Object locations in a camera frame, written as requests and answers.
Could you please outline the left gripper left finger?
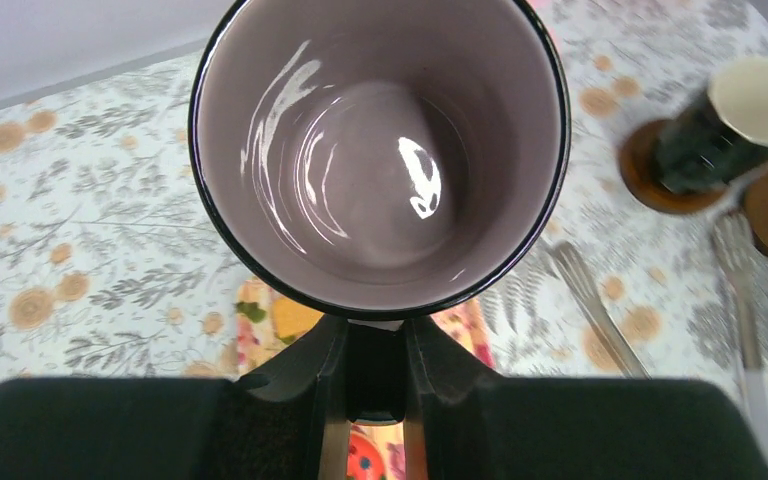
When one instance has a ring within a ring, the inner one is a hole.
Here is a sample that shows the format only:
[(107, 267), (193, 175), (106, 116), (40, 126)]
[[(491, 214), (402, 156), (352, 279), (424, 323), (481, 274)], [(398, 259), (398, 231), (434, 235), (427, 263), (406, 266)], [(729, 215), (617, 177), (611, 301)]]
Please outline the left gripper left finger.
[(343, 479), (348, 322), (325, 316), (234, 384), (234, 476)]

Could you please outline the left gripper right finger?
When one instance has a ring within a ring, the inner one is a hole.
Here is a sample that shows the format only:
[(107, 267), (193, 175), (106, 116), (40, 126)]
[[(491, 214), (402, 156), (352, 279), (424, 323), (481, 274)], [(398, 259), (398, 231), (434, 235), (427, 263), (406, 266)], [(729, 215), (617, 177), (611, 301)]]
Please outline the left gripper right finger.
[(409, 479), (508, 479), (503, 377), (429, 317), (405, 326)]

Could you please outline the purple mug black handle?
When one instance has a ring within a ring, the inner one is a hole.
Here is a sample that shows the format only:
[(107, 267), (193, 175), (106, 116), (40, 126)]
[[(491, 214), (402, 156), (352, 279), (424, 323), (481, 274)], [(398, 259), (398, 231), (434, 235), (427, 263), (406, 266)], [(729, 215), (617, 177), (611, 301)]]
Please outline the purple mug black handle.
[(234, 254), (348, 322), (347, 419), (406, 413), (405, 326), (534, 245), (570, 149), (525, 1), (238, 1), (197, 70), (198, 193)]

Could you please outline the black mug white inside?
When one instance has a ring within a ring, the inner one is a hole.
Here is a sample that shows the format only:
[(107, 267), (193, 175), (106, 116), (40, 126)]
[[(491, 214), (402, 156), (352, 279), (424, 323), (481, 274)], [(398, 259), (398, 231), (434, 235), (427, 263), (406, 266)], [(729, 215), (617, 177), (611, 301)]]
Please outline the black mug white inside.
[(768, 161), (768, 57), (733, 60), (670, 120), (653, 151), (655, 179), (707, 193)]

